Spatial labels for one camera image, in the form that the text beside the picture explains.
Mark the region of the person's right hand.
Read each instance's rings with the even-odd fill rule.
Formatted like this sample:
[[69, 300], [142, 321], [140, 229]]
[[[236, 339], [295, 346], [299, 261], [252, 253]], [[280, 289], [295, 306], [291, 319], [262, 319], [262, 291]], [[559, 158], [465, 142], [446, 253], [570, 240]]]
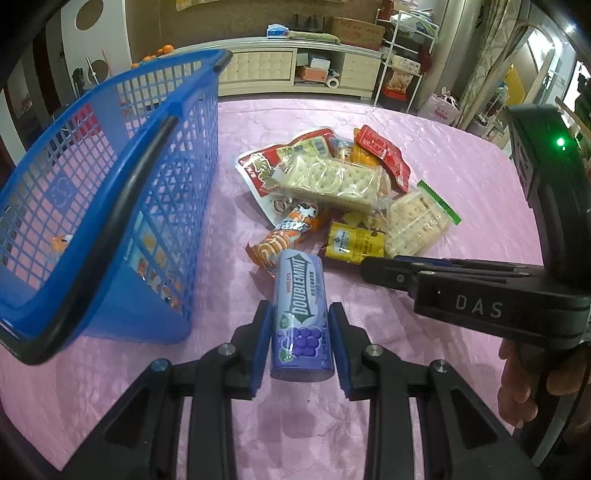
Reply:
[[[505, 361], [497, 395], [499, 415], [513, 427], [521, 428], [533, 421], [538, 413], [533, 393], [536, 374], [527, 371], [513, 341], [502, 341], [499, 357]], [[554, 396], [576, 393], [581, 387], [589, 360], [589, 347], [570, 350], [569, 357], [549, 374], [547, 391]]]

